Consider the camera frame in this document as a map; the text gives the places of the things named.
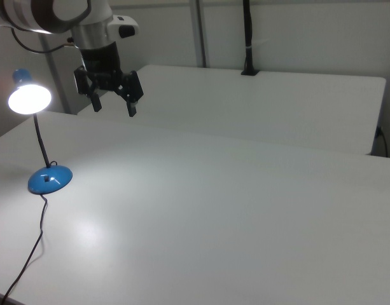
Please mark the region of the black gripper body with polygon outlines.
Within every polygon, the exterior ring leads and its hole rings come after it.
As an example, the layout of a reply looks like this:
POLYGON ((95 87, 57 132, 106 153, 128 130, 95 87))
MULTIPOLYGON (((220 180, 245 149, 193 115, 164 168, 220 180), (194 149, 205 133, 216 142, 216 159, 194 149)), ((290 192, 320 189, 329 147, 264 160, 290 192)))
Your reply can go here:
POLYGON ((80 49, 79 92, 96 89, 118 93, 123 88, 123 72, 116 43, 97 49, 80 49))

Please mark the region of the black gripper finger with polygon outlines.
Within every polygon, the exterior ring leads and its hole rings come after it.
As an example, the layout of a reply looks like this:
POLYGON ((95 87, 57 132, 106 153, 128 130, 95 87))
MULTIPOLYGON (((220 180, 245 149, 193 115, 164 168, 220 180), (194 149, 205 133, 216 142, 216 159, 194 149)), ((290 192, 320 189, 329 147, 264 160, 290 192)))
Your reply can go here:
POLYGON ((129 116, 134 117, 137 113, 136 105, 144 95, 137 72, 123 73, 115 92, 126 102, 129 116))
POLYGON ((85 95, 91 101, 92 107, 95 112, 99 112, 102 109, 101 101, 97 93, 98 82, 88 77, 88 72, 83 66, 74 70, 74 80, 76 83, 76 89, 80 95, 85 95))

